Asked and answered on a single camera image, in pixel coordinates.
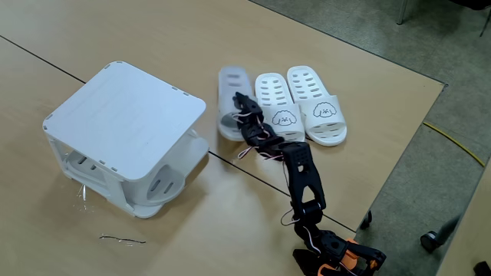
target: black caster wheel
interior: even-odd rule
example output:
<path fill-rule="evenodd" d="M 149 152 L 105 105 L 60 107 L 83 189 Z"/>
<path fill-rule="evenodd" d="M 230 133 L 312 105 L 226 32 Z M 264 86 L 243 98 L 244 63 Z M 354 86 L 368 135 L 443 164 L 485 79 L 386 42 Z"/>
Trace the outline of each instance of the black caster wheel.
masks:
<path fill-rule="evenodd" d="M 366 228 L 370 227 L 370 222 L 371 222 L 371 211 L 368 211 L 368 214 L 365 216 L 363 222 L 360 225 L 360 229 L 365 230 Z"/>
<path fill-rule="evenodd" d="M 435 251 L 435 249 L 439 248 L 437 240 L 435 239 L 437 236 L 436 232 L 429 231 L 428 233 L 421 236 L 421 246 L 426 249 L 429 253 Z"/>

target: chair leg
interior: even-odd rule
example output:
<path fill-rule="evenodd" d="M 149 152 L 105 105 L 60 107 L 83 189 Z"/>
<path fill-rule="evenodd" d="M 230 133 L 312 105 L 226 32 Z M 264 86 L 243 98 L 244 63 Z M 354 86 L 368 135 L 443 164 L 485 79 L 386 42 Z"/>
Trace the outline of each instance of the chair leg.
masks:
<path fill-rule="evenodd" d="M 484 30 L 486 30 L 486 27 L 488 26 L 488 23 L 489 23 L 489 19 L 490 18 L 491 18 L 491 8 L 489 9 L 488 18 L 486 19 L 486 23 L 484 23 L 483 30 L 481 31 L 481 34 L 479 35 L 479 37 L 482 37 L 483 36 Z"/>
<path fill-rule="evenodd" d="M 399 11 L 399 18 L 397 20 L 397 24 L 401 25 L 404 19 L 404 13 L 406 13 L 407 0 L 402 0 Z"/>
<path fill-rule="evenodd" d="M 452 218 L 447 223 L 445 223 L 442 228 L 440 228 L 438 233 L 436 233 L 435 231 L 429 231 L 428 233 L 422 235 L 420 238 L 421 246 L 423 246 L 424 249 L 426 249 L 430 253 L 439 248 L 448 240 L 453 230 L 455 230 L 455 227 L 457 226 L 459 220 L 460 215 Z"/>

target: yellow cable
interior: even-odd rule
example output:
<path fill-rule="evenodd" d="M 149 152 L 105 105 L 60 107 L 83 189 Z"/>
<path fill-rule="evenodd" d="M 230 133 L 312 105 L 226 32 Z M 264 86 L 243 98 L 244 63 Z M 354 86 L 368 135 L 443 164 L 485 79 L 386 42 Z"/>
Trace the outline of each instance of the yellow cable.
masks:
<path fill-rule="evenodd" d="M 459 143 L 459 141 L 455 140 L 454 138 L 452 138 L 450 135 L 444 133 L 442 130 L 440 130 L 439 128 L 437 128 L 436 126 L 432 125 L 432 124 L 429 124 L 427 122 L 423 122 L 423 125 L 435 130 L 436 132 L 438 132 L 439 134 L 445 136 L 446 138 L 448 138 L 448 140 L 454 142 L 457 146 L 459 146 L 462 150 L 465 150 L 466 153 L 469 153 L 470 156 L 472 156 L 481 166 L 486 166 L 486 164 L 479 158 L 476 156 L 476 154 L 474 154 L 473 152 L 471 152 L 469 149 L 467 149 L 463 144 Z"/>

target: white cable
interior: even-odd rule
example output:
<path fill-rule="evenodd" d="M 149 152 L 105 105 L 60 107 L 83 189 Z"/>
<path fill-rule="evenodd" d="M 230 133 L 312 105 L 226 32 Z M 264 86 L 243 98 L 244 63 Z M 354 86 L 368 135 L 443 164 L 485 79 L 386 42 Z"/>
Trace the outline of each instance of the white cable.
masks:
<path fill-rule="evenodd" d="M 259 155 L 266 158 L 272 158 L 272 155 L 269 153 L 259 153 Z"/>
<path fill-rule="evenodd" d="M 278 156 L 272 156 L 272 157 L 269 157 L 269 158 L 266 158 L 266 160 L 271 160 L 271 159 L 277 159 L 277 158 L 281 158 L 283 157 L 283 155 L 278 155 Z"/>
<path fill-rule="evenodd" d="M 239 122 L 239 123 L 244 123 L 244 122 L 242 122 L 241 120 L 237 119 L 237 117 L 232 117 L 232 119 L 233 119 L 234 121 L 236 121 L 236 122 Z"/>
<path fill-rule="evenodd" d="M 286 216 L 288 213 L 290 213 L 291 211 L 293 211 L 293 208 L 289 209 L 289 210 L 288 210 L 288 211 L 287 211 L 285 214 L 283 214 L 283 215 L 282 215 L 282 218 L 279 220 L 279 221 L 282 223 L 282 225 L 283 225 L 283 226 L 292 225 L 292 224 L 294 224 L 294 223 L 296 223 L 296 222 L 300 221 L 300 219 L 293 220 L 293 218 L 292 218 L 292 220 L 291 220 L 289 223 L 283 223 L 283 218 L 284 218 L 284 217 L 285 217 L 285 216 Z"/>
<path fill-rule="evenodd" d="M 252 150 L 253 148 L 254 148 L 254 146 L 250 146 L 250 147 L 248 147 L 247 149 L 244 149 L 243 151 L 241 151 L 241 152 L 239 153 L 239 155 L 237 156 L 237 158 L 239 158 L 239 159 L 244 158 L 244 156 L 246 156 L 246 155 L 247 155 L 247 153 L 249 153 L 249 151 L 250 151 L 250 150 Z"/>
<path fill-rule="evenodd" d="M 308 239 L 310 240 L 310 245 L 312 245 L 312 248 L 315 249 L 315 250 L 317 250 L 317 252 L 319 252 L 319 254 L 321 254 L 321 251 L 319 250 L 319 248 L 316 248 L 314 246 L 314 243 L 312 242 L 312 237 L 310 236 L 310 231 L 307 229 L 307 227 L 304 226 L 304 228 L 305 228 L 305 230 L 307 230 Z"/>
<path fill-rule="evenodd" d="M 235 113 L 235 114 L 232 115 L 232 117 L 247 117 L 247 116 L 249 116 L 251 114 L 252 114 L 252 112 L 249 112 L 247 114 Z"/>
<path fill-rule="evenodd" d="M 261 120 L 259 119 L 258 116 L 255 117 L 258 121 L 258 125 L 264 130 L 264 127 L 262 126 Z"/>
<path fill-rule="evenodd" d="M 358 275 L 356 275 L 356 274 L 355 274 L 353 271 L 349 270 L 349 269 L 346 267 L 346 265 L 344 265 L 342 262 L 340 262 L 339 264 L 340 264 L 340 265 L 341 265 L 341 266 L 342 266 L 344 269 L 346 269 L 346 270 L 347 270 L 349 273 L 351 273 L 352 275 L 354 275 L 354 276 L 358 276 Z"/>

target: wire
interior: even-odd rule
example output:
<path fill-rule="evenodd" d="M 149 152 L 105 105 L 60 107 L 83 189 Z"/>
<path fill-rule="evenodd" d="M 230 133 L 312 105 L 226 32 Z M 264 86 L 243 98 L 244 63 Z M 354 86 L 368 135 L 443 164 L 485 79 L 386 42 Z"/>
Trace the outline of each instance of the wire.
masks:
<path fill-rule="evenodd" d="M 310 231 L 307 229 L 307 227 L 304 226 L 304 228 L 305 228 L 305 230 L 307 230 L 308 239 L 310 240 L 310 245 L 312 245 L 312 248 L 315 249 L 315 250 L 317 250 L 317 252 L 319 252 L 319 254 L 321 254 L 321 251 L 319 250 L 319 248 L 316 248 L 314 246 L 314 243 L 312 242 L 312 237 L 310 236 Z"/>
<path fill-rule="evenodd" d="M 257 119 L 257 121 L 258 121 L 258 125 L 261 127 L 261 129 L 263 129 L 263 130 L 264 130 L 264 127 L 262 126 L 262 122 L 261 122 L 261 120 L 259 119 L 259 116 L 256 116 L 255 118 L 256 118 L 256 119 Z"/>
<path fill-rule="evenodd" d="M 277 155 L 277 156 L 272 156 L 272 155 L 271 155 L 271 154 L 269 154 L 269 153 L 259 153 L 259 155 L 260 155 L 260 156 L 262 156 L 262 157 L 266 157 L 266 159 L 265 159 L 265 160 L 271 160 L 271 159 L 276 159 L 276 158 L 283 157 L 283 155 L 282 155 L 282 154 Z"/>
<path fill-rule="evenodd" d="M 255 146 L 250 146 L 250 147 L 248 147 L 247 149 L 244 149 L 243 151 L 241 151 L 241 152 L 239 153 L 239 155 L 237 156 L 237 158 L 239 158 L 239 159 L 244 158 L 244 156 L 246 156 L 246 155 L 247 155 L 247 153 L 249 153 L 249 151 L 251 151 L 251 150 L 252 150 L 252 149 L 254 149 L 254 148 L 255 148 Z"/>
<path fill-rule="evenodd" d="M 133 240 L 131 238 L 116 238 L 116 237 L 113 237 L 113 236 L 109 236 L 109 235 L 102 235 L 101 237 L 99 237 L 101 239 L 105 239 L 105 238 L 113 238 L 113 239 L 117 239 L 119 242 L 137 242 L 137 243 L 141 243 L 141 244 L 144 244 L 144 243 L 147 243 L 146 241 L 137 241 L 137 240 Z"/>
<path fill-rule="evenodd" d="M 284 217 L 285 217 L 285 216 L 286 216 L 288 213 L 290 213 L 291 211 L 293 211 L 293 207 L 292 207 L 291 209 L 289 209 L 289 210 L 288 210 L 288 211 L 287 211 L 285 214 L 283 214 L 283 215 L 282 215 L 282 218 L 279 220 L 279 221 L 282 223 L 282 225 L 283 225 L 283 226 L 292 225 L 292 224 L 294 224 L 294 223 L 296 223 L 296 222 L 299 222 L 299 221 L 300 221 L 300 219 L 293 220 L 293 218 L 292 218 L 292 220 L 291 220 L 289 223 L 283 223 L 283 218 L 284 218 Z"/>
<path fill-rule="evenodd" d="M 353 271 L 349 270 L 349 269 L 346 267 L 346 265 L 344 265 L 342 262 L 339 262 L 339 264 L 340 264 L 340 265 L 341 265 L 341 266 L 342 266 L 344 269 L 346 269 L 346 270 L 347 270 L 349 273 L 351 273 L 352 275 L 354 275 L 354 276 L 358 276 L 358 275 L 356 275 L 356 274 L 355 274 Z"/>
<path fill-rule="evenodd" d="M 450 135 L 444 133 L 441 129 L 437 128 L 436 126 L 432 125 L 432 124 L 429 124 L 427 122 L 423 122 L 423 125 L 431 128 L 432 130 L 435 130 L 436 132 L 438 132 L 439 134 L 445 136 L 448 140 L 454 142 L 457 146 L 459 146 L 462 150 L 464 150 L 466 153 L 468 153 L 470 156 L 472 156 L 481 166 L 486 166 L 486 164 L 479 158 L 476 156 L 476 154 L 474 154 L 473 152 L 471 152 L 469 149 L 467 149 L 463 144 L 459 143 L 459 141 L 455 140 L 454 138 L 452 138 Z"/>
<path fill-rule="evenodd" d="M 232 115 L 232 119 L 234 119 L 235 121 L 237 121 L 239 123 L 244 123 L 238 117 L 247 117 L 247 116 L 249 116 L 251 114 L 252 114 L 252 112 L 247 113 L 247 114 L 235 113 L 235 114 Z"/>

